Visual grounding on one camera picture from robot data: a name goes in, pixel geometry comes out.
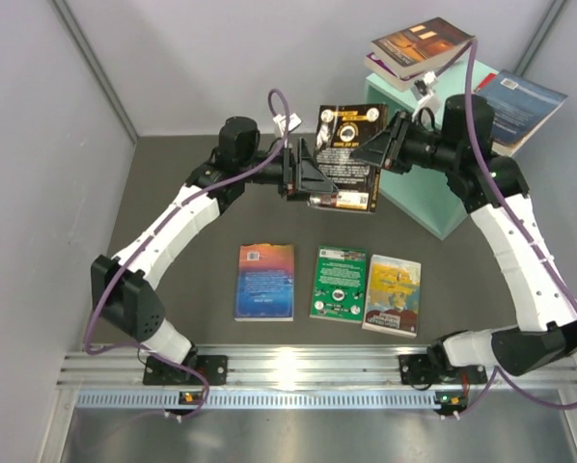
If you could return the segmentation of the black back cover book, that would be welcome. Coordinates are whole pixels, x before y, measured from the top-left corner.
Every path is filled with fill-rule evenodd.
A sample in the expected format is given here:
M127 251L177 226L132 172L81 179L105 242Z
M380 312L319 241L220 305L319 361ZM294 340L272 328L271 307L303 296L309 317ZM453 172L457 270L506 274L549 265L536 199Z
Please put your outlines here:
M376 211L380 170L353 159L351 153L386 126L388 111L385 103L319 107L314 158L338 191L311 195L310 206L363 213Z

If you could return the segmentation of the Edward Tulane dark book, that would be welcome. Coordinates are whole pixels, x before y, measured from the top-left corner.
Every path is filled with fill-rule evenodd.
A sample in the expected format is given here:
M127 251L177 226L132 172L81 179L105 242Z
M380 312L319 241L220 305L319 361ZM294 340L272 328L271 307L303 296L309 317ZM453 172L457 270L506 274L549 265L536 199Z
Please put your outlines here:
M442 17L396 31L371 42L375 57L400 78L444 66L474 38Z

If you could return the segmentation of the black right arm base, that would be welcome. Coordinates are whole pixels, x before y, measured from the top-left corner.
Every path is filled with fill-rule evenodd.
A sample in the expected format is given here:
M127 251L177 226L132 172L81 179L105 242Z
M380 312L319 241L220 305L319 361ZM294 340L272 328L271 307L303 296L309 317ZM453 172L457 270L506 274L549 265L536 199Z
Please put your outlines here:
M481 366L441 369L426 354L399 355L398 364L401 383L418 389L425 386L462 385L465 380L470 386L485 385L488 381L485 369Z

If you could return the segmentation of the orange blue sunset book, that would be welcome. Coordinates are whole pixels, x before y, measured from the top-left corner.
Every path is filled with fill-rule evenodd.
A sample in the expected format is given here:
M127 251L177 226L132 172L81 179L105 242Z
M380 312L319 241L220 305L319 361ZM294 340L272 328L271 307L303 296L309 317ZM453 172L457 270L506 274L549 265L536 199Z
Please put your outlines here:
M239 249L235 321L293 321L294 246L256 243Z

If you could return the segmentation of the blue starry night book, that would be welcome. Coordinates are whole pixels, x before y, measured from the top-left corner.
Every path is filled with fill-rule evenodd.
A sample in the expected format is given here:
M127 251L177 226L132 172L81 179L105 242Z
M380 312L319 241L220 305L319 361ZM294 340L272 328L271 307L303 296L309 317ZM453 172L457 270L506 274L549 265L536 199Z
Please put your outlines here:
M507 70L486 77L475 93L495 111L492 149L504 156L514 156L567 99L566 94Z

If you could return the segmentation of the yellow blue cover book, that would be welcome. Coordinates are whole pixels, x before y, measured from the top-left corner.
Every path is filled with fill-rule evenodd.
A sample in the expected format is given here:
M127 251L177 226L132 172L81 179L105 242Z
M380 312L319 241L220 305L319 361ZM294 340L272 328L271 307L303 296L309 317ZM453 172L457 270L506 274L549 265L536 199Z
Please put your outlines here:
M421 274L418 262L372 255L362 328L416 338Z

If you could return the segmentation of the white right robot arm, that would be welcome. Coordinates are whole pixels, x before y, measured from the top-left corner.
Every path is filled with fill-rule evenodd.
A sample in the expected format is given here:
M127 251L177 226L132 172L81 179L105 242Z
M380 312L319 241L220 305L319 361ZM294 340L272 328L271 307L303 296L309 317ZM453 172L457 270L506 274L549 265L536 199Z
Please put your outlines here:
M563 289L519 166L491 149L494 119L485 98L453 95L445 102L441 128L426 128L398 111L350 155L398 174L414 166L443 173L508 285L515 325L452 333L428 348L432 375L446 383L465 367L498 367L521 376L577 352L577 302Z

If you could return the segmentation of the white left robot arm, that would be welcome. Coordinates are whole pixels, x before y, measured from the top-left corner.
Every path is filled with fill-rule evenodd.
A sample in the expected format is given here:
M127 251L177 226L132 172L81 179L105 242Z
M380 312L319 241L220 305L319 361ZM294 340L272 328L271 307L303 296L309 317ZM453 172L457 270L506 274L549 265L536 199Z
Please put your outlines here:
M309 154L305 140L290 146L288 136L300 126L300 118L277 115L273 122L278 137L268 150L260 150L257 123L228 118L209 158L188 176L167 208L128 246L92 263L91 321L108 321L135 346L161 357L165 372L178 383L197 374L197 348L167 319L156 289L179 254L249 183L272 185L288 201L338 190Z

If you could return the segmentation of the red Treehouse book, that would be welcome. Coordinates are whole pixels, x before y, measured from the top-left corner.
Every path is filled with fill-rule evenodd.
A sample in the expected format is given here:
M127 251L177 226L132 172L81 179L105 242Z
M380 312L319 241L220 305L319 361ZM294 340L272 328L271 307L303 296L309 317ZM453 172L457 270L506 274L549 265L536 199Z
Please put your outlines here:
M483 89L489 82L491 82L497 76L494 72L489 72L482 81L473 89L473 92L476 93L479 90Z

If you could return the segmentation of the purple Roald Dahl book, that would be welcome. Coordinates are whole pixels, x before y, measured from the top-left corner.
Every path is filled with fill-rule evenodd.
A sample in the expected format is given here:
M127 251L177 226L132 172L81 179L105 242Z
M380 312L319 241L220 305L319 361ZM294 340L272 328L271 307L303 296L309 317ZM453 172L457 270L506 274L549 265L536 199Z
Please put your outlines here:
M409 77L398 77L373 53L366 55L365 66L382 78L387 84L400 92L409 90L416 80L420 80L424 77L423 73L411 75Z

